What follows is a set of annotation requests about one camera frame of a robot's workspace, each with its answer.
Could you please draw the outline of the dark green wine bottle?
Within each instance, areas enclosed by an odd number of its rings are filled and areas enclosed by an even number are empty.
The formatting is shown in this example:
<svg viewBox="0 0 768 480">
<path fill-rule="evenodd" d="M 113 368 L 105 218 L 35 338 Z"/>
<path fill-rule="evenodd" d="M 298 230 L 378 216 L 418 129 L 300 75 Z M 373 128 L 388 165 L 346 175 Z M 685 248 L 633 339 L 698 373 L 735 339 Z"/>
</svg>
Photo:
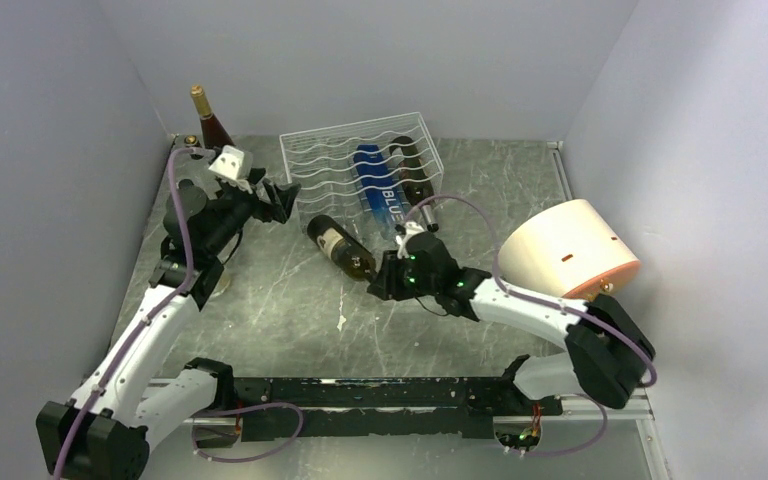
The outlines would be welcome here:
<svg viewBox="0 0 768 480">
<path fill-rule="evenodd" d="M 356 281 L 370 281 L 376 275 L 372 253 L 329 215 L 310 219 L 306 234 L 320 251 L 347 276 Z"/>
</svg>

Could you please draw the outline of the dark red wine bottle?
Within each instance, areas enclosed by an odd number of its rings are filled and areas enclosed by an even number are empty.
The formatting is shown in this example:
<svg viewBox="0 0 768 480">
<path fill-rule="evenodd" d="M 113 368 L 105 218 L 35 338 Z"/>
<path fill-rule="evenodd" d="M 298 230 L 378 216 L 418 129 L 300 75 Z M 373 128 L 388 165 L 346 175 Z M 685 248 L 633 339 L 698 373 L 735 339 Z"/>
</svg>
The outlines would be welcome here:
<svg viewBox="0 0 768 480">
<path fill-rule="evenodd" d="M 204 147 L 222 149 L 225 146 L 234 146 L 235 143 L 231 136 L 215 115 L 204 88 L 198 84 L 193 85 L 190 89 L 190 96 L 199 116 Z"/>
</svg>

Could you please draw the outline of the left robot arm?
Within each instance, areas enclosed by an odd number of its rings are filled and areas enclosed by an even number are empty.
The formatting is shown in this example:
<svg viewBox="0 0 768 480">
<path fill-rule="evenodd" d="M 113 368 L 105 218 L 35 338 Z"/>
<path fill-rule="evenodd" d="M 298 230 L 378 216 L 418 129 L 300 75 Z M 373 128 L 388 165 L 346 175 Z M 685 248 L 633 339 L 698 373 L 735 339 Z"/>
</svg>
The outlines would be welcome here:
<svg viewBox="0 0 768 480">
<path fill-rule="evenodd" d="M 35 420 L 53 478 L 137 479 L 185 419 L 240 407 L 232 367 L 216 360 L 191 360 L 170 384 L 147 388 L 217 287 L 225 246 L 251 219 L 289 219 L 299 185 L 278 186 L 264 174 L 221 175 L 216 197 L 190 180 L 169 180 L 168 243 L 136 313 L 69 400 L 47 402 Z"/>
</svg>

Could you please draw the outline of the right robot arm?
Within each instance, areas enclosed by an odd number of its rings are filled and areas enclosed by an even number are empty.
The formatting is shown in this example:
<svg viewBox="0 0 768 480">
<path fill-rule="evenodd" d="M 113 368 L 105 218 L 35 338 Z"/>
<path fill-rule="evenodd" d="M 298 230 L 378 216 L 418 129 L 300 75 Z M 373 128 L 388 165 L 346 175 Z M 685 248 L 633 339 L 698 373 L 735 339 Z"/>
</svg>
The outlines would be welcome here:
<svg viewBox="0 0 768 480">
<path fill-rule="evenodd" d="M 500 402 L 513 414 L 565 394 L 619 410 L 655 377 L 653 345 L 615 298 L 563 299 L 497 282 L 487 271 L 459 266 L 432 233 L 385 251 L 367 291 L 393 301 L 430 296 L 452 316 L 513 327 L 561 348 L 525 361 L 501 385 Z"/>
</svg>

